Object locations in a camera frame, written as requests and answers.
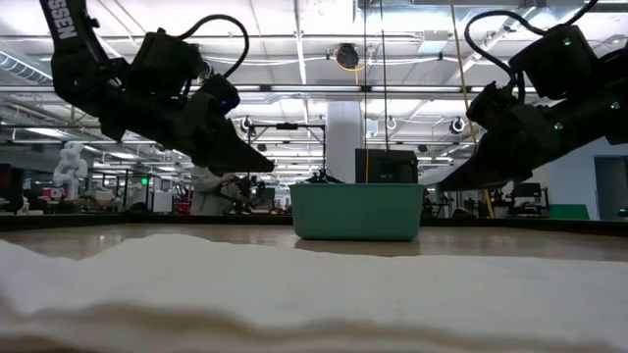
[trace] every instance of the white robot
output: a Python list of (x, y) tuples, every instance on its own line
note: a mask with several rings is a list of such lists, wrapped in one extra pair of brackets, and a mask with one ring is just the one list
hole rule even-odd
[(81, 143), (68, 142), (59, 152), (59, 165), (52, 175), (54, 187), (51, 190), (53, 199), (63, 195), (63, 185), (68, 186), (68, 198), (77, 198), (79, 194), (79, 178), (87, 177), (87, 162), (80, 158)]

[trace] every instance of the ceiling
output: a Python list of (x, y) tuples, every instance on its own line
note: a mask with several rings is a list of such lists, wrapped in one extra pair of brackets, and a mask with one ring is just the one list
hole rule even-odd
[[(462, 36), (462, 31), (474, 15), (488, 10), (516, 11), (532, 25), (550, 27), (570, 17), (584, 3), (581, 0), (523, 1), (525, 4), (545, 3), (548, 6), (521, 8), (520, 2), (457, 0), (455, 19), (458, 34)], [(168, 33), (179, 34), (199, 18), (220, 13), (237, 18), (251, 35), (251, 47), (244, 65), (230, 76), (230, 81), (236, 85), (460, 86), (449, 1), (385, 0), (382, 9), (379, 4), (378, 0), (87, 0), (89, 15), (100, 22), (97, 33), (101, 44), (111, 57), (123, 56), (131, 61), (146, 31), (162, 27)], [(0, 53), (49, 74), (53, 46), (48, 38), (48, 27), (39, 2), (0, 0), (0, 6), (3, 9)], [(516, 25), (512, 31), (504, 30), (504, 25), (510, 25), (507, 18), (488, 18), (474, 24), (470, 33), (474, 40), (489, 47), (493, 55), (503, 60), (509, 59), (538, 38)], [(626, 44), (628, 1), (601, 0), (595, 11), (581, 19), (578, 26), (598, 55), (618, 49)], [(384, 44), (382, 29), (385, 33)], [(200, 45), (203, 56), (218, 73), (231, 65), (229, 63), (239, 56), (243, 45), (237, 27), (219, 21), (204, 25), (188, 41)], [(326, 54), (333, 54), (341, 43), (352, 43), (356, 47), (360, 66), (365, 58), (370, 57), (365, 70), (356, 75), (341, 70), (333, 55), (328, 59)], [(493, 80), (506, 82), (507, 75), (504, 72), (485, 60), (474, 59), (473, 55), (461, 38), (460, 59), (466, 64), (464, 76), (467, 85), (482, 87)], [(3, 103), (0, 114), (6, 124), (83, 126), (80, 129), (64, 129), (66, 136), (63, 138), (25, 129), (17, 130), (15, 137), (5, 129), (4, 139), (60, 141), (73, 136), (79, 140), (108, 140), (100, 134), (95, 118), (66, 105), (50, 87), (47, 91), (43, 87), (42, 92), (37, 89), (37, 83), (7, 71), (0, 71), (0, 83)], [(376, 141), (384, 138), (385, 111), (391, 119), (389, 125), (393, 127), (390, 130), (391, 139), (409, 143), (397, 148), (414, 149), (414, 142), (417, 141), (469, 141), (468, 133), (452, 136), (448, 129), (453, 119), (464, 116), (465, 102), (460, 93), (399, 93), (391, 94), (388, 101), (383, 99), (382, 94), (369, 94), (366, 99), (362, 94), (358, 96), (355, 93), (277, 94), (242, 91), (240, 94), (243, 103), (229, 113), (229, 117), (236, 122), (249, 117), (260, 124), (286, 121), (305, 123), (306, 120), (310, 124), (323, 124), (327, 112), (326, 102), (348, 99), (359, 100), (363, 109), (366, 107), (368, 118), (379, 120), (379, 133), (373, 137), (373, 147), (377, 146)], [(529, 94), (528, 98), (534, 102), (533, 95)], [(310, 141), (309, 144), (292, 146), (269, 144), (267, 154), (286, 156), (322, 153), (320, 144), (305, 130), (286, 132), (269, 129), (264, 138)], [(142, 137), (130, 133), (126, 139), (141, 140)], [(138, 156), (135, 158), (137, 161), (166, 160), (164, 154), (158, 154), (151, 144), (94, 144), (92, 147), (98, 151), (135, 154)], [(450, 149), (434, 145), (426, 155), (442, 157)], [(464, 154), (468, 152), (458, 152), (452, 153), (451, 157), (468, 156)], [(121, 159), (109, 155), (107, 160)], [(306, 161), (306, 165), (316, 168), (309, 161)]]

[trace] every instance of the plastic bin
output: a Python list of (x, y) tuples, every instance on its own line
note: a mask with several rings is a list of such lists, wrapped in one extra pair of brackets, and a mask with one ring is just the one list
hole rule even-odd
[(295, 184), (290, 198), (303, 239), (409, 241), (419, 232), (423, 185)]

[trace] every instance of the white cloth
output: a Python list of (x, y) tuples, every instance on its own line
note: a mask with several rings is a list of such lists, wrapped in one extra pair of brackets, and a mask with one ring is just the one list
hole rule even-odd
[[(234, 207), (233, 203), (214, 195), (214, 190), (232, 176), (215, 176), (207, 168), (194, 166), (191, 172), (194, 196), (192, 197), (190, 213), (193, 216), (222, 216), (231, 211)], [(239, 190), (234, 184), (223, 187), (222, 192), (233, 198), (240, 197)]]
[(626, 352), (628, 264), (378, 258), (155, 235), (0, 241), (0, 351)]

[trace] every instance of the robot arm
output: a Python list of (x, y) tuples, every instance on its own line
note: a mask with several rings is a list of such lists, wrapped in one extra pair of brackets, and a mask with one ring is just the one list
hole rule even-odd
[[(225, 15), (202, 19), (188, 32), (172, 36), (162, 28), (148, 32), (132, 63), (110, 59), (93, 29), (98, 21), (87, 14), (85, 0), (40, 0), (54, 43), (51, 60), (56, 93), (68, 103), (98, 117), (102, 132), (121, 140), (127, 130), (191, 157), (213, 171), (271, 172), (274, 165), (237, 137), (225, 114), (239, 103), (236, 88), (214, 75), (198, 47), (184, 42), (213, 20), (240, 27), (248, 51), (248, 36), (237, 20)], [(193, 79), (201, 87), (188, 97)]]
[[(579, 16), (596, 2), (590, 1)], [(490, 13), (479, 18), (512, 14)], [(535, 168), (598, 138), (605, 137), (610, 144), (628, 142), (628, 46), (597, 58), (572, 25), (579, 16), (547, 31), (521, 19), (543, 37), (510, 59), (509, 65), (471, 45), (505, 69), (511, 81), (502, 88), (495, 82), (487, 85), (470, 105), (467, 117), (487, 132), (471, 159), (441, 182), (441, 190), (502, 187), (531, 177)], [(465, 30), (470, 44), (469, 26), (474, 21)], [(525, 104), (524, 74), (539, 97), (557, 102)], [(518, 97), (512, 94), (515, 86)]]

